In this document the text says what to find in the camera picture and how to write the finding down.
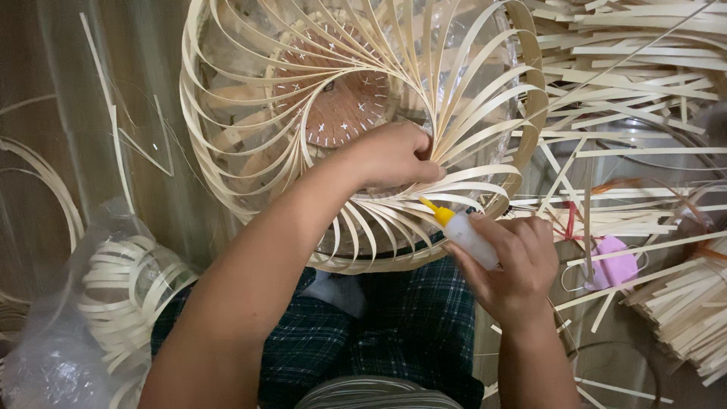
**plaid pants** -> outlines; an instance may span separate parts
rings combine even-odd
[[[313,387],[340,376],[390,376],[479,408],[472,377],[474,297],[450,257],[411,271],[358,276],[368,303],[361,319],[301,296],[315,279],[306,268],[293,299],[265,342],[260,406],[292,408]],[[154,325],[156,354],[192,287],[180,291]]]

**plastic bag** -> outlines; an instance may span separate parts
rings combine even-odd
[[[197,279],[125,203],[103,205],[55,291],[35,302],[0,381],[8,409],[136,408],[153,323]]]

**white plastic bottle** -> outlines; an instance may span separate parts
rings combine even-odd
[[[438,207],[423,197],[419,200],[434,211],[434,218],[442,225],[446,238],[457,243],[485,269],[492,270],[497,266],[497,252],[472,228],[466,212],[455,213],[446,207]]]

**yellow bottle cap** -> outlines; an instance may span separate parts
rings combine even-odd
[[[455,213],[450,209],[447,209],[446,207],[438,207],[436,204],[430,202],[429,200],[426,200],[421,196],[419,196],[419,201],[421,203],[424,203],[425,205],[427,205],[427,207],[434,211],[434,218],[437,219],[442,227],[446,226],[447,223],[449,223],[449,219],[454,217]]]

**wooden disc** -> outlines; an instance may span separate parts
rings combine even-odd
[[[321,28],[350,46],[350,43],[343,38],[342,34],[335,31],[332,27],[321,25]],[[355,28],[349,25],[343,25],[343,29],[355,40],[362,41],[359,44],[365,49],[372,50],[371,46],[361,38]],[[319,36],[313,31],[308,30],[304,34],[310,40],[321,46],[338,52],[345,57],[356,58],[355,55],[347,51],[336,49],[334,44],[327,42],[324,37]],[[317,55],[330,56],[330,54],[299,38],[292,39],[289,45]],[[372,53],[374,57],[378,57],[376,52]],[[280,52],[276,57],[284,62],[315,67],[344,68],[349,66],[347,63],[291,51]],[[291,77],[307,74],[311,74],[311,71],[295,71],[282,68],[277,68],[274,71],[274,76],[276,77]],[[312,78],[302,80],[295,84],[277,84],[273,87],[273,95],[278,96],[294,92],[316,84],[318,81],[318,78]],[[390,88],[388,75],[375,71],[356,71],[329,82],[321,93],[316,96],[308,112],[308,120],[305,127],[306,141],[322,148],[337,148],[346,143],[350,143],[361,133],[387,122],[389,118],[385,118],[385,116],[387,106],[389,105],[387,102]],[[281,113],[289,109],[291,105],[305,98],[308,93],[301,92],[290,98],[278,101],[274,104],[275,110]]]

